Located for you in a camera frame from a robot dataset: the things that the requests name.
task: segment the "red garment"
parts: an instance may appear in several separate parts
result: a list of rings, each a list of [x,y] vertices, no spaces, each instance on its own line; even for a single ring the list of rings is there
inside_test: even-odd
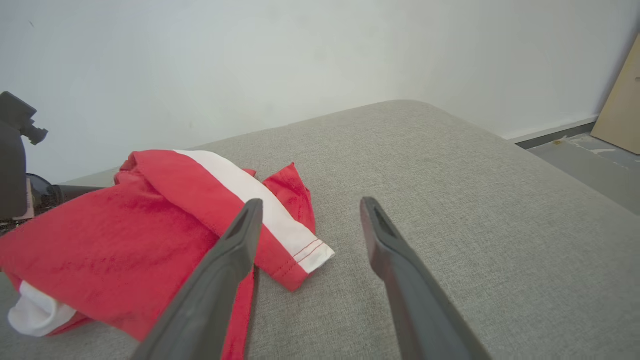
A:
[[[94,319],[142,341],[245,202],[260,197],[255,264],[293,291],[333,256],[312,232],[293,164],[264,185],[211,152],[134,152],[116,186],[83,195],[0,238],[0,267],[77,310],[51,334]],[[244,357],[253,272],[236,293],[223,357]]]

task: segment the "wooden board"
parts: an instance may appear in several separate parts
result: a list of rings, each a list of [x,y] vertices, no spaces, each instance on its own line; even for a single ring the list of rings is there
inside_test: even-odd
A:
[[[640,154],[640,35],[591,135]]]

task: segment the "red fabric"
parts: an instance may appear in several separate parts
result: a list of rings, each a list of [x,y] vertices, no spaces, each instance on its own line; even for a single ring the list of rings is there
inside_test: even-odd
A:
[[[294,164],[264,185],[315,232],[310,193]],[[83,195],[0,238],[0,267],[16,289],[25,280],[78,311],[53,334],[94,319],[141,341],[243,206],[187,156],[134,152],[116,186]],[[264,226],[255,264],[291,291],[308,277]],[[252,297],[253,272],[238,287],[224,358],[244,357]]]

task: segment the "gray fabric surface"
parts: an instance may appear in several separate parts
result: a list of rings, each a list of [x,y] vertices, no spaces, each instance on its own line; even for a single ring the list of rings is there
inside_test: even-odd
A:
[[[317,235],[336,252],[295,293],[259,274],[250,357],[399,357],[385,289],[367,260],[358,212],[366,195],[495,357],[640,354],[638,218],[442,110],[383,102],[199,149],[260,179],[295,161]],[[106,185],[111,174],[74,183]],[[57,357],[63,343],[89,357],[90,342],[98,358],[105,342],[123,341],[76,332],[10,350]]]

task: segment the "baseboard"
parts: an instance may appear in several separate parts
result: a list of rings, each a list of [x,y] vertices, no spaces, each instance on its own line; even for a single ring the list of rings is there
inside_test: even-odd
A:
[[[583,126],[583,125],[587,125],[587,124],[592,124],[592,123],[596,122],[596,120],[598,120],[598,116],[600,116],[600,114],[595,114],[593,116],[590,116],[587,119],[571,122],[569,124],[556,126],[556,127],[550,127],[548,129],[534,130],[531,133],[527,133],[527,134],[524,134],[524,135],[507,135],[504,138],[509,140],[512,143],[525,142],[527,140],[540,138],[540,137],[545,136],[545,135],[559,133],[561,131],[573,129],[575,127],[579,127],[579,126]]]

